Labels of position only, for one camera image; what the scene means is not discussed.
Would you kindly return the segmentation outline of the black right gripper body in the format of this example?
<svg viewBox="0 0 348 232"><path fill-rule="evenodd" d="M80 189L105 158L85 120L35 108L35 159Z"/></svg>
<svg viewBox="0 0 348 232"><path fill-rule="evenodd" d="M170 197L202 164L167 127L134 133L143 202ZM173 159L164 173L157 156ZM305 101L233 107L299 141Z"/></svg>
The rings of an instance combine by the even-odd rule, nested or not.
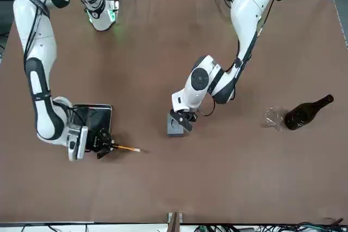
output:
<svg viewBox="0 0 348 232"><path fill-rule="evenodd" d="M88 131L86 145L85 145L85 151L86 152L99 152L101 150L100 148L100 133L97 131Z"/></svg>

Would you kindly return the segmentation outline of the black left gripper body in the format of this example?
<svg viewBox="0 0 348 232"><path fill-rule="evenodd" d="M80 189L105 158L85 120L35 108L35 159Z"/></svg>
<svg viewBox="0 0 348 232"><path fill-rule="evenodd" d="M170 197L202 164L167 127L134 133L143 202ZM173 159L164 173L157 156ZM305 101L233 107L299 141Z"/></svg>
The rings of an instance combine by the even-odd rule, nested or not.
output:
<svg viewBox="0 0 348 232"><path fill-rule="evenodd" d="M177 113L179 114L179 121L182 123L196 122L197 120L197 115L194 112L179 110Z"/></svg>

